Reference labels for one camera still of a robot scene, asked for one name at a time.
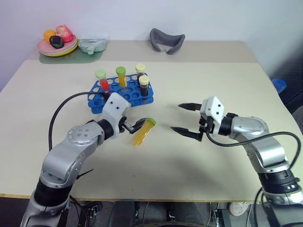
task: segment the gray plastic curved piece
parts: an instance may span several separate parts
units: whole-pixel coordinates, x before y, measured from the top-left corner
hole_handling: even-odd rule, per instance
[[[185,35],[168,35],[156,28],[153,28],[150,32],[150,38],[152,47],[155,51],[163,52],[164,50],[161,50],[158,46],[158,44],[162,44],[172,46],[172,48],[166,51],[167,54],[176,54],[183,44]]]

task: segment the white wall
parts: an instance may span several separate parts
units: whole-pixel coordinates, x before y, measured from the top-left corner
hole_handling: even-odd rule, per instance
[[[271,75],[302,46],[303,0],[2,0],[0,90],[60,24],[113,40],[147,39],[153,27],[186,40],[241,40]]]

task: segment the test tube cap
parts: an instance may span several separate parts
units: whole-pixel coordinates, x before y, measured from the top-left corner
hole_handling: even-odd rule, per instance
[[[96,77],[98,79],[104,79],[104,78],[106,78],[106,72],[105,72],[105,70],[97,70],[95,72],[95,75],[96,75]]]
[[[126,74],[126,70],[123,66],[119,66],[116,68],[116,74],[118,74],[118,76],[120,75],[125,75]]]
[[[150,79],[148,79],[148,76],[142,75],[139,77],[139,83],[142,85],[147,85],[150,82]]]
[[[145,65],[142,63],[136,64],[136,71],[137,72],[145,72]]]
[[[153,118],[149,117],[146,120],[149,121],[149,122],[151,122],[151,123],[153,123],[153,126],[156,125],[156,121]]]

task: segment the test tube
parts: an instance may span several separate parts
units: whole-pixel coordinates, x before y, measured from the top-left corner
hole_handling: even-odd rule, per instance
[[[109,90],[109,84],[108,84],[107,79],[106,79],[105,70],[97,70],[95,72],[95,75],[98,78],[98,80],[100,81],[100,86],[102,87],[102,89],[104,91]]]
[[[126,87],[127,83],[125,80],[126,70],[123,66],[116,68],[116,74],[118,75],[119,83],[121,87]]]
[[[139,83],[139,77],[144,75],[145,65],[142,63],[136,64],[136,71],[137,71],[137,79]]]
[[[133,139],[133,146],[137,147],[140,144],[142,144],[144,138],[148,134],[148,132],[151,130],[153,126],[156,125],[156,121],[153,118],[147,118],[144,122],[143,126],[140,128],[140,130],[137,132]]]
[[[147,96],[148,95],[148,83],[149,82],[150,82],[150,80],[148,79],[148,76],[146,76],[146,75],[140,76],[139,83],[140,83],[140,90],[141,90],[141,95],[142,96]]]

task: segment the yellow plate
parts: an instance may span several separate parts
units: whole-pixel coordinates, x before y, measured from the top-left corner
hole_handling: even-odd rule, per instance
[[[60,57],[60,56],[64,56],[64,55],[67,55],[67,54],[73,52],[73,51],[77,48],[78,44],[79,44],[79,40],[77,40],[77,43],[76,43],[76,45],[75,45],[73,48],[71,48],[69,51],[64,52],[64,53],[60,53],[60,54],[46,54],[46,53],[41,53],[41,54],[43,54],[43,55],[45,55],[45,56],[48,56],[48,57]]]

